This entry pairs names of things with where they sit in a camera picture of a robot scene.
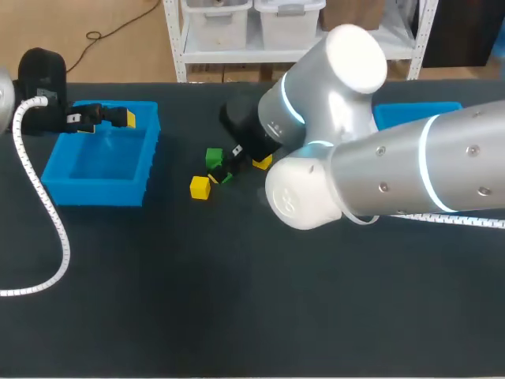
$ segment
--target blue bin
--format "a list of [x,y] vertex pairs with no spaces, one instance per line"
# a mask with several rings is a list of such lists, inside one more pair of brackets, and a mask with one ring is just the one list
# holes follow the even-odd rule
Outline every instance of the blue bin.
[[95,133],[62,134],[42,175],[57,205],[141,206],[160,132],[158,104],[79,101],[127,107],[136,128],[102,122]]
[[373,108],[373,118],[376,120],[377,129],[382,130],[459,109],[462,109],[462,105],[452,101],[380,104]]

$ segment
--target white cable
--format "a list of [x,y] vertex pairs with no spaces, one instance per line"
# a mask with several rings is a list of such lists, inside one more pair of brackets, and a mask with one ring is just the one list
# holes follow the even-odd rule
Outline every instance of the white cable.
[[21,160],[21,164],[23,164],[24,170],[26,171],[26,174],[30,178],[30,182],[32,182],[35,191],[39,195],[42,204],[44,204],[44,207],[46,208],[47,213],[49,214],[49,217],[53,221],[54,227],[58,232],[58,236],[62,243],[62,255],[63,255],[62,263],[60,264],[60,268],[53,275],[53,277],[51,277],[44,283],[33,287],[21,288],[19,290],[0,290],[0,297],[29,295],[43,291],[54,285],[56,282],[58,282],[65,274],[66,269],[69,267],[70,262],[69,238],[66,235],[63,223],[60,220],[60,217],[58,216],[58,213],[56,212],[56,209],[54,208],[51,199],[49,198],[49,196],[47,196],[46,190],[42,186],[42,183],[40,182],[39,177],[35,173],[35,170],[33,170],[32,163],[30,162],[26,150],[24,149],[23,138],[21,137],[21,121],[23,120],[23,116],[26,113],[26,111],[32,107],[45,107],[45,106],[47,106],[47,97],[44,96],[36,96],[21,103],[21,105],[16,109],[16,112],[14,113],[13,139],[14,144],[16,145],[17,154],[19,155],[19,158]]
[[401,219],[425,221],[427,223],[450,223],[453,225],[467,225],[470,227],[491,227],[494,229],[505,229],[505,220],[483,219],[481,217],[464,217],[453,215],[437,215],[433,213],[423,213],[416,215],[391,215]]

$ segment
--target small block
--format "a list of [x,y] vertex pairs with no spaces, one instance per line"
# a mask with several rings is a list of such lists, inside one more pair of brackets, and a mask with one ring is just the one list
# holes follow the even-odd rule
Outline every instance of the small block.
[[272,160],[273,160],[273,158],[272,158],[272,156],[270,154],[267,158],[263,159],[261,162],[256,162],[253,159],[252,160],[252,165],[254,167],[260,168],[261,170],[267,170],[270,167]]
[[223,150],[221,148],[208,148],[205,154],[205,167],[209,170],[223,161]]
[[135,114],[126,110],[126,126],[135,129]]
[[193,176],[189,190],[193,199],[207,200],[211,192],[211,181],[206,176]]
[[217,180],[215,180],[215,179],[214,179],[214,177],[213,177],[212,175],[210,175],[210,174],[209,174],[209,175],[207,175],[207,176],[208,176],[208,177],[212,180],[212,182],[213,182],[214,184],[219,184],[219,183],[218,183],[218,181],[217,181]]
[[228,175],[223,179],[223,181],[221,182],[221,184],[229,182],[232,178],[233,178],[233,175],[230,174],[230,173],[228,173]]

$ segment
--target green cube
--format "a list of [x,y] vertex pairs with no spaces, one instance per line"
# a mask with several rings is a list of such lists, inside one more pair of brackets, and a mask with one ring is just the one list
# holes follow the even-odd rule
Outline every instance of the green cube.
[[212,170],[223,161],[223,150],[221,148],[208,148],[205,154],[205,167]]

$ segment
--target white joint cap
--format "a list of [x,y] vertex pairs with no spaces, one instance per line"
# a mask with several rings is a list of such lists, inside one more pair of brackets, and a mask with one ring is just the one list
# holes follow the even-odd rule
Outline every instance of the white joint cap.
[[277,217],[290,227],[313,229],[342,217],[319,159],[281,159],[268,172],[265,190]]
[[335,75],[356,92],[374,93],[387,77],[384,52],[370,33],[344,24],[328,33],[326,54]]

